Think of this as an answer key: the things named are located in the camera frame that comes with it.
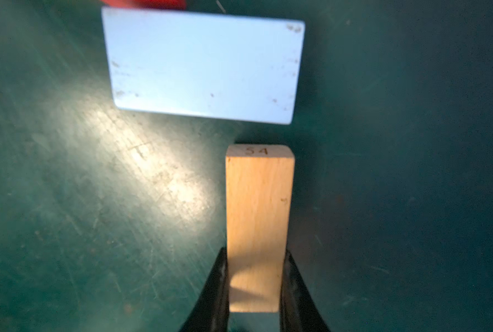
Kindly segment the light blue block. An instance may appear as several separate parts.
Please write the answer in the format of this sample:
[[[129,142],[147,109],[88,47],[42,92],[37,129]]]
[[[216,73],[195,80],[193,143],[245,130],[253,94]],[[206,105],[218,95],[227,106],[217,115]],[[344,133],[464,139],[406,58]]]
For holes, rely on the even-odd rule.
[[[105,6],[102,25],[117,108],[292,122],[304,22]]]

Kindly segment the natural wood block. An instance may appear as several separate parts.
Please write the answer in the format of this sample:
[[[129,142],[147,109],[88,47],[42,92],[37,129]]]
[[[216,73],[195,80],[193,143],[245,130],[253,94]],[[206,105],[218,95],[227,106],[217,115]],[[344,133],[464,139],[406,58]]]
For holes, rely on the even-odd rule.
[[[285,145],[226,151],[226,247],[232,313],[280,306],[296,159]]]

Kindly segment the red triangular block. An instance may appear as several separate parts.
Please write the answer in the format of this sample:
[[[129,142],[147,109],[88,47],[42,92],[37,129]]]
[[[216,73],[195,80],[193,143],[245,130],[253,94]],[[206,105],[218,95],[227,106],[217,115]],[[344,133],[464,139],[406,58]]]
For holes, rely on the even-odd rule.
[[[108,6],[116,8],[153,8],[160,10],[186,9],[186,0],[102,0]]]

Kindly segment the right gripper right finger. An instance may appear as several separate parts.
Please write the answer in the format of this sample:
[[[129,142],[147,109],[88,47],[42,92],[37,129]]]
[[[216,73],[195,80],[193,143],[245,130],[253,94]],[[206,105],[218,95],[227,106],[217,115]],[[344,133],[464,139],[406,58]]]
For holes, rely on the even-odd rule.
[[[314,304],[289,250],[283,265],[279,314],[281,332],[331,331]]]

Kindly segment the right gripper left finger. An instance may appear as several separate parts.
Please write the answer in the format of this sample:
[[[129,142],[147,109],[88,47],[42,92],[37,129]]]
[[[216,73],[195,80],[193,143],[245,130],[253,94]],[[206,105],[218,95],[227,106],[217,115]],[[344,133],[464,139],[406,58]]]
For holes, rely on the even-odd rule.
[[[226,247],[220,249],[200,296],[180,332],[227,332],[229,276]]]

